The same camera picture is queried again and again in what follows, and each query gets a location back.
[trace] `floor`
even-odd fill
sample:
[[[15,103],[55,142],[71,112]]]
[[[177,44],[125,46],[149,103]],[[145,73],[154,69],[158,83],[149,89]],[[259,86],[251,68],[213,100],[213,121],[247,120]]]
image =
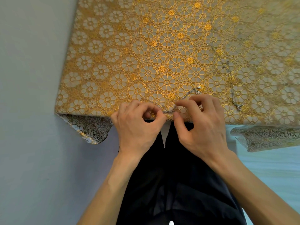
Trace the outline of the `floor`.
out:
[[[165,143],[171,122],[163,126],[161,134]],[[236,126],[226,125],[227,145],[260,180],[300,213],[300,146],[250,153],[230,136]],[[253,225],[247,214],[247,224]]]

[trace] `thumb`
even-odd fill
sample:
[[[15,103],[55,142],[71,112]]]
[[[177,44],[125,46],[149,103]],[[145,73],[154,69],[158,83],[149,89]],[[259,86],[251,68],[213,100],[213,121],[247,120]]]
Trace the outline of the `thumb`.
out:
[[[173,113],[173,117],[174,117],[174,126],[176,128],[179,141],[181,141],[181,139],[184,139],[186,138],[186,136],[188,136],[189,131],[185,127],[183,118],[180,116],[178,112],[175,111]]]
[[[157,111],[156,113],[156,118],[155,120],[152,122],[158,129],[159,131],[161,130],[161,128],[163,127],[163,125],[165,124],[167,120],[167,116],[163,114],[162,110]]]

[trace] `leg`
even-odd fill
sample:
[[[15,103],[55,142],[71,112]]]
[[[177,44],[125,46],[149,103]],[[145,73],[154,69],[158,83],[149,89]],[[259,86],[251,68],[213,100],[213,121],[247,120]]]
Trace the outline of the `leg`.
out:
[[[185,126],[191,130],[193,123],[185,123]],[[243,214],[242,208],[220,176],[179,142],[173,122],[166,139],[166,153],[169,155],[168,161],[170,162],[168,174],[174,182],[182,183],[199,192],[213,196],[238,209]]]
[[[144,220],[153,215],[156,195],[165,179],[164,161],[165,149],[159,133],[129,180],[117,224],[126,224],[138,218]]]

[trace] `yellow floral tablecloth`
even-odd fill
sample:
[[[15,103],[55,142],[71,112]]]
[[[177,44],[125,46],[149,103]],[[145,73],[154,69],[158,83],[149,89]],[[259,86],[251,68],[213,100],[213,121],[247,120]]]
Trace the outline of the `yellow floral tablecloth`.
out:
[[[172,109],[201,86],[227,124],[256,125],[232,132],[250,151],[282,147],[278,133],[299,145],[299,2],[79,0],[55,112],[98,144],[120,103]],[[266,126],[276,133],[263,136]]]

